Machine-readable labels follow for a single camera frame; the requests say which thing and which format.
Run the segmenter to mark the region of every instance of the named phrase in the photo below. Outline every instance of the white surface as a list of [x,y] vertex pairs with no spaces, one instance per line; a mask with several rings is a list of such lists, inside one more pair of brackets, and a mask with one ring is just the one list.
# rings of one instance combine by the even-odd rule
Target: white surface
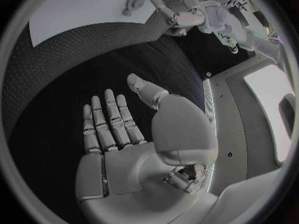
[[286,74],[275,65],[269,65],[244,78],[260,105],[264,109],[270,124],[276,158],[283,162],[289,152],[291,140],[279,112],[279,102],[286,94],[294,94]]
[[145,23],[155,7],[146,0],[130,17],[122,14],[127,0],[47,0],[30,18],[33,46],[61,32],[95,23]]

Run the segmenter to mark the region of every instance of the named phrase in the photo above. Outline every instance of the gray fabric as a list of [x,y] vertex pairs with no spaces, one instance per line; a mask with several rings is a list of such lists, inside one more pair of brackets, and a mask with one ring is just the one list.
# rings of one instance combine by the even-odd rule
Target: gray fabric
[[[169,6],[178,9],[179,1]],[[157,40],[168,26],[156,12],[146,24],[102,23],[75,28],[32,47],[28,26],[21,34],[6,70],[2,115],[6,138],[24,108],[67,70],[108,51]]]
[[248,160],[247,178],[279,168],[275,160],[274,144],[267,118],[254,94],[244,82],[244,76],[263,67],[256,65],[226,80],[235,98],[244,126]]

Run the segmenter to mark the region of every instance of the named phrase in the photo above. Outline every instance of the white panel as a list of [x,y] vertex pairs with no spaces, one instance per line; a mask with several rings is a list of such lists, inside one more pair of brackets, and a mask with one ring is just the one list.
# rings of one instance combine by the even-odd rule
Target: white panel
[[155,8],[150,0],[132,12],[122,15],[127,0],[47,0],[29,21],[33,46],[61,32],[95,23],[145,23]]
[[260,105],[265,111],[270,124],[276,158],[283,162],[289,152],[291,140],[279,112],[279,102],[286,94],[294,94],[286,74],[275,65],[269,65],[244,78]]

